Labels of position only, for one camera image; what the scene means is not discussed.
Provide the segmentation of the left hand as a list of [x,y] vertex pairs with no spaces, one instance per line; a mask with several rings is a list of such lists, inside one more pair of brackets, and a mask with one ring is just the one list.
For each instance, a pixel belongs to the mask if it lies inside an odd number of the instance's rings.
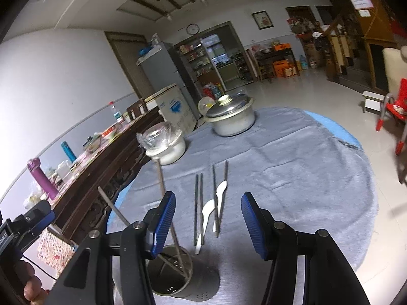
[[20,276],[26,276],[27,281],[23,290],[23,295],[31,305],[45,304],[48,292],[42,288],[41,280],[35,275],[35,269],[33,266],[23,260],[16,263],[15,266],[17,274]]

